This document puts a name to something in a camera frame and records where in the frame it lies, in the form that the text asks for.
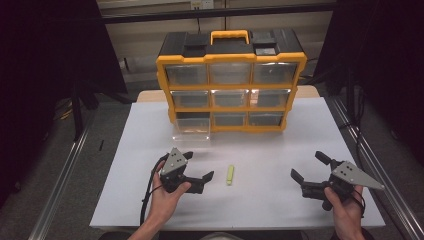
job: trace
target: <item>small yellow stick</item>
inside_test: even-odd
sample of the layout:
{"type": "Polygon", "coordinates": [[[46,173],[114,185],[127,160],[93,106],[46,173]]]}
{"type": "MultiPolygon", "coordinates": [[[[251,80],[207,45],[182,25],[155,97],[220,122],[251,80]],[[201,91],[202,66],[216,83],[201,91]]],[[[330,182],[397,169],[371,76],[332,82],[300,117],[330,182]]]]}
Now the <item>small yellow stick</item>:
{"type": "Polygon", "coordinates": [[[230,186],[233,183],[233,173],[234,173],[234,166],[230,165],[228,166],[228,172],[227,172],[227,185],[230,186]]]}

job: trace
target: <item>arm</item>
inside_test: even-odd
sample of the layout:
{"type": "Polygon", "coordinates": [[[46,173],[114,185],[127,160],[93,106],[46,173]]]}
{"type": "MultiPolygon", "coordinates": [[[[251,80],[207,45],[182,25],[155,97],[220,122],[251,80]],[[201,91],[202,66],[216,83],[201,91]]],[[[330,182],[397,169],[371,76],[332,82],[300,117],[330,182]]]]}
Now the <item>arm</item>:
{"type": "Polygon", "coordinates": [[[185,182],[177,190],[168,193],[162,186],[159,178],[159,170],[165,162],[159,164],[156,173],[153,176],[152,203],[150,205],[149,215],[137,231],[129,238],[130,240],[150,240],[163,227],[163,225],[174,214],[180,197],[190,188],[191,184],[185,182]]]}
{"type": "MultiPolygon", "coordinates": [[[[361,201],[362,186],[355,186],[357,192],[353,196],[361,201]]],[[[363,240],[361,228],[361,208],[348,199],[340,202],[339,196],[329,187],[325,188],[325,196],[333,205],[334,226],[337,236],[342,240],[363,240]]]]}

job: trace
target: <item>gray floor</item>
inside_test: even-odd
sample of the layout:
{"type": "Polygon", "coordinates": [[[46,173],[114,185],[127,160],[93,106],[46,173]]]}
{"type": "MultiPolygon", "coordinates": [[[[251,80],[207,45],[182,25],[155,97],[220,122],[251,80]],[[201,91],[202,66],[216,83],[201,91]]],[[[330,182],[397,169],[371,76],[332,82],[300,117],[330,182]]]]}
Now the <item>gray floor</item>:
{"type": "MultiPolygon", "coordinates": [[[[157,85],[148,82],[142,88],[154,89],[157,85]]],[[[135,99],[139,89],[140,86],[136,82],[133,83],[128,97],[135,99]]],[[[319,90],[321,95],[326,95],[321,86],[319,90]]],[[[88,224],[112,163],[130,106],[116,103],[105,96],[99,96],[99,99],[100,107],[94,113],[93,125],[45,239],[98,239],[103,234],[100,230],[90,228],[88,224]]],[[[22,191],[10,195],[1,209],[0,239],[28,239],[30,236],[72,148],[74,127],[71,117],[55,121],[37,164],[22,182],[22,191]]],[[[342,129],[341,132],[352,155],[355,155],[355,144],[347,130],[342,129]]],[[[421,185],[424,182],[423,167],[417,163],[407,146],[392,138],[390,126],[370,104],[366,104],[362,133],[419,221],[424,222],[424,191],[421,185]]],[[[383,203],[378,203],[378,206],[387,226],[371,229],[371,233],[376,239],[402,239],[396,229],[396,225],[401,226],[401,223],[394,210],[384,194],[378,195],[383,203]],[[396,225],[389,216],[395,219],[396,225]]],[[[402,228],[401,231],[407,235],[405,229],[402,228]]],[[[305,232],[311,240],[329,239],[333,229],[305,232]]]]}

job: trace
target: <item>metal rail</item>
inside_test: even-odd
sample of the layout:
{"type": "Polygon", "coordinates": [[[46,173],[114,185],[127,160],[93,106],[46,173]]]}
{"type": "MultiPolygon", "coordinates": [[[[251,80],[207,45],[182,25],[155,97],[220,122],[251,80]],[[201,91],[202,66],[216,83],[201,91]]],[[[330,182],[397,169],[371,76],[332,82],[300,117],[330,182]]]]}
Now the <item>metal rail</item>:
{"type": "MultiPolygon", "coordinates": [[[[349,118],[346,114],[346,107],[340,99],[333,100],[334,106],[338,114],[344,123],[349,122],[349,118]]],[[[359,129],[356,126],[348,126],[349,133],[353,140],[356,142],[358,139],[359,129]]],[[[377,156],[372,151],[370,145],[365,140],[362,135],[359,135],[359,150],[363,154],[364,159],[366,160],[368,166],[374,174],[374,177],[377,178],[380,183],[385,186],[385,194],[392,204],[394,210],[396,211],[399,219],[402,221],[405,229],[408,231],[409,236],[412,239],[420,240],[424,239],[423,228],[421,227],[417,217],[414,212],[409,207],[408,203],[403,199],[392,180],[389,178],[388,174],[384,170],[383,166],[380,164],[377,156]]]]}
{"type": "Polygon", "coordinates": [[[60,199],[65,191],[66,185],[72,174],[72,170],[74,169],[82,147],[84,146],[85,139],[88,135],[88,129],[90,129],[91,125],[93,124],[94,115],[95,111],[89,112],[87,117],[87,125],[79,140],[74,142],[72,145],[71,151],[69,152],[68,158],[66,159],[65,165],[63,166],[62,172],[60,173],[52,193],[50,194],[50,197],[47,200],[47,203],[44,206],[44,209],[41,212],[41,215],[39,216],[30,237],[28,238],[29,240],[44,240],[46,238],[56,210],[59,207],[60,199]]]}
{"type": "Polygon", "coordinates": [[[152,22],[164,20],[181,20],[196,18],[214,18],[214,17],[234,17],[234,16],[253,16],[267,14],[284,13],[304,13],[304,12],[325,12],[338,9],[351,10],[358,7],[367,7],[367,1],[334,2],[334,3],[315,3],[315,4],[297,4],[274,7],[252,7],[252,8],[220,8],[205,9],[199,11],[173,11],[147,14],[127,14],[127,15],[106,15],[101,18],[80,18],[80,19],[52,19],[50,23],[67,24],[118,24],[132,22],[152,22]]]}

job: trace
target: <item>wall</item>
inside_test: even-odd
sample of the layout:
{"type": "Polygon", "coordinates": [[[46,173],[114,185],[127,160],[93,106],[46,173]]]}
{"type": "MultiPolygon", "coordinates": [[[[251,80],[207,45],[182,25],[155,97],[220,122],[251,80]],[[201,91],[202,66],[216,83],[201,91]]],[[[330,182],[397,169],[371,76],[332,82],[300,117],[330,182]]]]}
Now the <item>wall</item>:
{"type": "MultiPolygon", "coordinates": [[[[325,0],[215,0],[215,8],[244,8],[308,3],[334,2],[325,0]]],[[[145,14],[190,10],[190,1],[116,1],[98,0],[102,15],[145,14]]],[[[332,12],[293,13],[228,18],[199,19],[200,30],[271,29],[290,27],[295,30],[308,58],[319,56],[332,12]]],[[[146,23],[109,24],[106,26],[118,58],[156,56],[167,32],[198,31],[197,19],[146,23]]]]}

